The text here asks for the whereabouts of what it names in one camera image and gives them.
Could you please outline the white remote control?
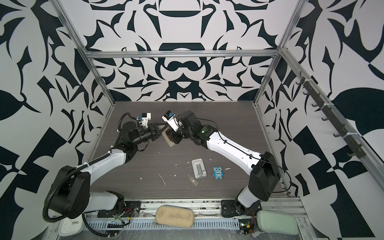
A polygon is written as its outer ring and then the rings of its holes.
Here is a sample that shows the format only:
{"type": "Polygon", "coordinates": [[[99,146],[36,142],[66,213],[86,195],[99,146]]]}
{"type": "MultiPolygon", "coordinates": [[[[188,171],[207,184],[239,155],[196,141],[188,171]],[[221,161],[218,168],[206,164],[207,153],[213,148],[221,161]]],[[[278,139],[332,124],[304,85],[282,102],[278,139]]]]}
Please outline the white remote control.
{"type": "Polygon", "coordinates": [[[169,145],[169,147],[173,147],[176,145],[176,143],[171,139],[171,137],[167,134],[167,131],[169,130],[169,127],[165,127],[165,129],[162,131],[162,136],[165,139],[166,143],[169,145]]]}

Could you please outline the remote battery cover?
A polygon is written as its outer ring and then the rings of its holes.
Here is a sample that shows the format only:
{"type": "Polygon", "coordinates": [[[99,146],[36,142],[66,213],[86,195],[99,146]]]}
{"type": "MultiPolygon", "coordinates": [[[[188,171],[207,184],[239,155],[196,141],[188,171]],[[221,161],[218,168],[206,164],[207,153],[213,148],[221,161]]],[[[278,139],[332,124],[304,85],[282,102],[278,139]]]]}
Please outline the remote battery cover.
{"type": "Polygon", "coordinates": [[[199,185],[199,183],[197,182],[197,180],[196,180],[195,178],[190,177],[189,180],[190,180],[190,182],[191,182],[195,187],[197,187],[197,186],[199,185]]]}

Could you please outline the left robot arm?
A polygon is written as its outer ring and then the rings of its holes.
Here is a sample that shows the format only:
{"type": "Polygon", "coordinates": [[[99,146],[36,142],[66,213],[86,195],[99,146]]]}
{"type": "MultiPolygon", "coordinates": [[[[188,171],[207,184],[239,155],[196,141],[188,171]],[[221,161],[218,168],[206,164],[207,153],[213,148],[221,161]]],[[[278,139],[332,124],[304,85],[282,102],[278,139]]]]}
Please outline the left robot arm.
{"type": "Polygon", "coordinates": [[[61,168],[51,186],[43,206],[43,219],[48,223],[64,218],[75,219],[86,212],[122,212],[123,196],[116,192],[91,193],[91,185],[111,170],[129,162],[138,146],[155,141],[167,128],[166,123],[149,123],[146,129],[135,122],[119,127],[115,144],[101,157],[77,167],[61,168]]]}

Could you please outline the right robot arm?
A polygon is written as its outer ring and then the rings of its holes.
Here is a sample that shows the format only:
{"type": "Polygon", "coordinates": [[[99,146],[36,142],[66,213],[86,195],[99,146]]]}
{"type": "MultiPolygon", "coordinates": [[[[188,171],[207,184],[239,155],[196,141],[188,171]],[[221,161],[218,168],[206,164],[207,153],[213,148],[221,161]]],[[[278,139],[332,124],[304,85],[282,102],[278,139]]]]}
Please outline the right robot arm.
{"type": "Polygon", "coordinates": [[[237,196],[240,205],[250,208],[257,201],[269,200],[281,179],[280,167],[271,153],[261,154],[237,144],[225,137],[217,125],[203,125],[191,111],[178,116],[167,111],[162,119],[170,127],[166,135],[172,143],[190,139],[196,145],[227,158],[250,176],[248,185],[237,196]]]}

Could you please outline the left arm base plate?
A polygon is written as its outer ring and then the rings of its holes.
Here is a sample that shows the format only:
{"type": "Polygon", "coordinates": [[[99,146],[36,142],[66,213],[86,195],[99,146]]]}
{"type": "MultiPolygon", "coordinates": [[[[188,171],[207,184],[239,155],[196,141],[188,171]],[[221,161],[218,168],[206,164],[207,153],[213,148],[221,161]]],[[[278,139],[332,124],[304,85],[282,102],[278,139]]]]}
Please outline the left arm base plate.
{"type": "Polygon", "coordinates": [[[121,218],[133,217],[141,210],[140,201],[119,201],[111,210],[100,210],[98,218],[112,218],[118,215],[121,218]]]}

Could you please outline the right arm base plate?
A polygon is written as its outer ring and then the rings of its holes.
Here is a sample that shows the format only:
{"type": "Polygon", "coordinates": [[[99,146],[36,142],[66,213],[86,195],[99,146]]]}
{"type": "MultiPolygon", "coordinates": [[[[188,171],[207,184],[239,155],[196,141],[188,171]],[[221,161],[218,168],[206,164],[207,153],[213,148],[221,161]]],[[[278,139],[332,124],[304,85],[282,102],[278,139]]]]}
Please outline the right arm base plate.
{"type": "Polygon", "coordinates": [[[224,218],[238,216],[255,216],[262,210],[261,202],[256,201],[249,208],[244,207],[238,200],[221,200],[221,215],[224,218]]]}

